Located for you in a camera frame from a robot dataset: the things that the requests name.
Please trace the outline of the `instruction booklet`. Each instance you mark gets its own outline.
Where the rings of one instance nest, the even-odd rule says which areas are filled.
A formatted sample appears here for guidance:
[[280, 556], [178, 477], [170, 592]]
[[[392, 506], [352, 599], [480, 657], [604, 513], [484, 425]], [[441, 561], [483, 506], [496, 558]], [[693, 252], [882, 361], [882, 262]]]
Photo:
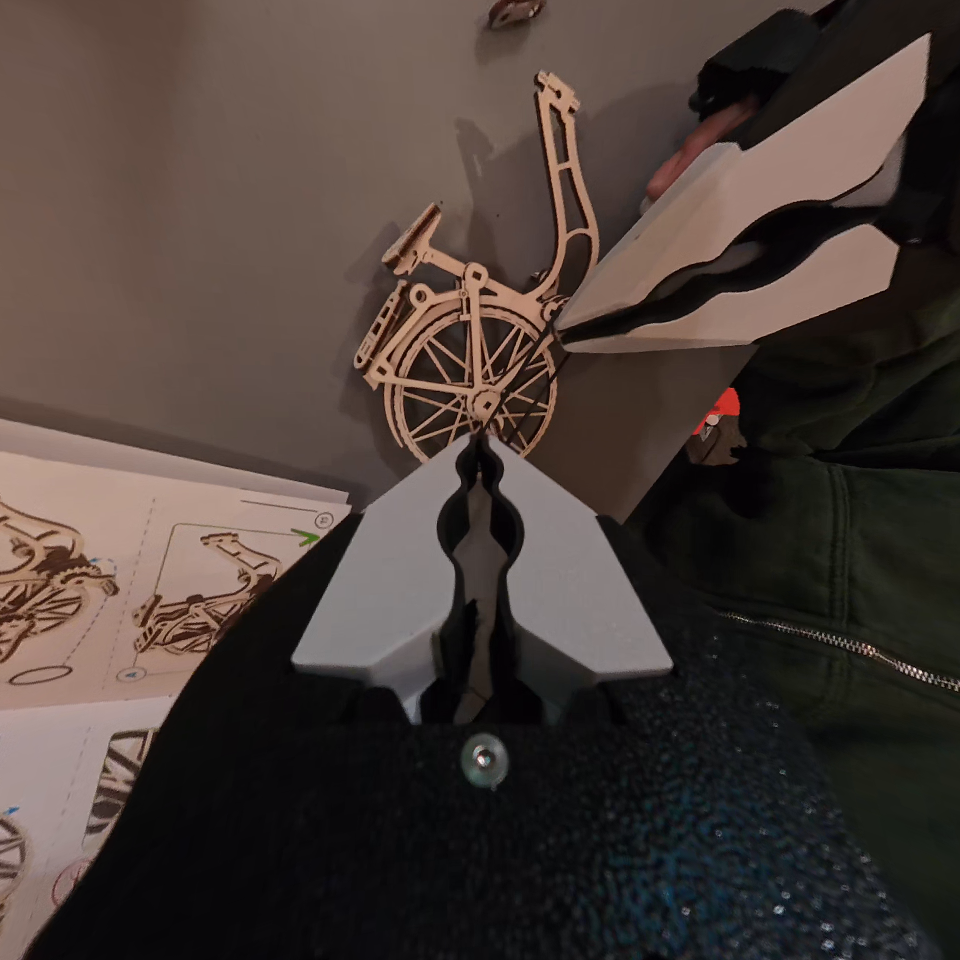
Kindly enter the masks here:
[[186, 682], [349, 514], [285, 482], [121, 469], [2, 428], [2, 958], [99, 855]]

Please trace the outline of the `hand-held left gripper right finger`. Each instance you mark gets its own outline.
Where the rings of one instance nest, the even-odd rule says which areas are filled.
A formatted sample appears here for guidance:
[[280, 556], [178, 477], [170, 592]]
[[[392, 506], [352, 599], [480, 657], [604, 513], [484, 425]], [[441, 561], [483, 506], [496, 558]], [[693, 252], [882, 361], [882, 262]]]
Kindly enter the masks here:
[[480, 446], [497, 574], [495, 697], [557, 722], [584, 690], [668, 676], [668, 653], [602, 517], [497, 438]]

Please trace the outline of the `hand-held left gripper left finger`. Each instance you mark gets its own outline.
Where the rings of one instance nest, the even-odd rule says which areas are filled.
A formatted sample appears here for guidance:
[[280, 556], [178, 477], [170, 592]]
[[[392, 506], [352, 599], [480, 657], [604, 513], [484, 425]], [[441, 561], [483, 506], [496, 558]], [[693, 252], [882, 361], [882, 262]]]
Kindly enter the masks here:
[[412, 722], [448, 720], [470, 677], [477, 609], [453, 553], [470, 531], [476, 438], [423, 463], [358, 517], [294, 652], [298, 673], [390, 690]]

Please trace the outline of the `wooden bicycle model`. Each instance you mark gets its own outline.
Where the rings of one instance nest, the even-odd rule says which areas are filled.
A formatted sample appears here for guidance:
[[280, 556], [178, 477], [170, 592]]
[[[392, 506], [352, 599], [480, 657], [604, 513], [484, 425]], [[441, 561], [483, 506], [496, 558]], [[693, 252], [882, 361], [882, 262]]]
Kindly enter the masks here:
[[384, 253], [398, 279], [353, 358], [354, 369], [382, 391], [390, 435], [417, 461], [428, 462], [462, 436], [482, 431], [473, 397], [481, 370], [512, 328], [551, 330], [580, 285], [565, 277], [584, 245], [584, 280], [599, 260], [600, 232], [577, 137], [580, 101], [556, 74], [534, 78], [534, 106], [554, 222], [550, 266], [521, 291], [477, 261], [434, 245], [442, 211], [426, 210]]

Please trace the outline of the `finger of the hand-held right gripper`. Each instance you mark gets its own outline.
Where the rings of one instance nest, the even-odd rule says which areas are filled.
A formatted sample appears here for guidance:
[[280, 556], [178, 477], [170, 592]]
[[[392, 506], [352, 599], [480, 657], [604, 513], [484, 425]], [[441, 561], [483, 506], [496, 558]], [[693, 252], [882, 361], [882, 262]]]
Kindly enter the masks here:
[[572, 354], [634, 354], [746, 346], [884, 292], [901, 248], [869, 223], [826, 240], [796, 268], [743, 292], [721, 292], [678, 318], [649, 321], [626, 332], [561, 334]]
[[677, 319], [721, 292], [762, 287], [830, 238], [869, 224], [880, 210], [830, 198], [876, 171], [893, 143], [887, 121], [854, 123], [850, 149], [814, 144], [839, 131], [840, 109], [860, 84], [830, 97], [758, 146], [719, 141], [705, 150], [599, 261], [563, 307], [557, 331], [626, 332]]

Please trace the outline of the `green jacket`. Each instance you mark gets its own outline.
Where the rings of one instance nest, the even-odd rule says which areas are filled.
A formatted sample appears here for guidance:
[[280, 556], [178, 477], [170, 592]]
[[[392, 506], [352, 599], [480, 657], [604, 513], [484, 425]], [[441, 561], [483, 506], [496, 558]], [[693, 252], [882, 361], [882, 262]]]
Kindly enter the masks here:
[[678, 454], [628, 523], [721, 613], [893, 894], [958, 958], [958, 251], [764, 340], [732, 463]]

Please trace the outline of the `red tag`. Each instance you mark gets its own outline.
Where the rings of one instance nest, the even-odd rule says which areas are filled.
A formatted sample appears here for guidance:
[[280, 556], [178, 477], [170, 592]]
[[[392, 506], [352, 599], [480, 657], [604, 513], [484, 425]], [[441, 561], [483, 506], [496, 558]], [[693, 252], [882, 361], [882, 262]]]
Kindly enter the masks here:
[[706, 442], [726, 418], [738, 418], [740, 413], [740, 399], [734, 387], [727, 387], [721, 396], [709, 409], [701, 420], [697, 429], [691, 434], [691, 439], [700, 439]]

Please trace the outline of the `black rubber band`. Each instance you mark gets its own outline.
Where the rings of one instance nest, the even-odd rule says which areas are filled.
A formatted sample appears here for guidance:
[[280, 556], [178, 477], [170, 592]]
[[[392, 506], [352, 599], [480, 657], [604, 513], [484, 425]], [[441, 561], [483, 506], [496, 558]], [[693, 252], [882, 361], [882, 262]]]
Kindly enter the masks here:
[[549, 328], [513, 327], [481, 369], [472, 398], [479, 429], [528, 456], [551, 425], [562, 366]]

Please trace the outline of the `grey desk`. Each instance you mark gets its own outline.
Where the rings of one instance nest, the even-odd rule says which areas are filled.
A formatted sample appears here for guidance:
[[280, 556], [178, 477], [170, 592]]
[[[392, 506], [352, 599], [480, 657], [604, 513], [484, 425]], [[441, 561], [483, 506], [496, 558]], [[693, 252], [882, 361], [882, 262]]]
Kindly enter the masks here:
[[534, 78], [577, 92], [603, 250], [780, 2], [2, 2], [2, 417], [378, 497], [353, 368], [431, 202], [510, 286], [553, 222]]

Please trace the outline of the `person's right hand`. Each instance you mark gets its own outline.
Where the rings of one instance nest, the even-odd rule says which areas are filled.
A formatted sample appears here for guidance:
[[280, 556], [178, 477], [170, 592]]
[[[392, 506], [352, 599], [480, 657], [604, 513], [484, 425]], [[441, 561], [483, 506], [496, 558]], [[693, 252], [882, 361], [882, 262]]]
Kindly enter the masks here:
[[645, 201], [653, 204], [661, 198], [705, 150], [753, 117], [760, 107], [760, 99], [750, 95], [702, 120], [684, 139], [678, 150], [654, 172], [645, 189]]

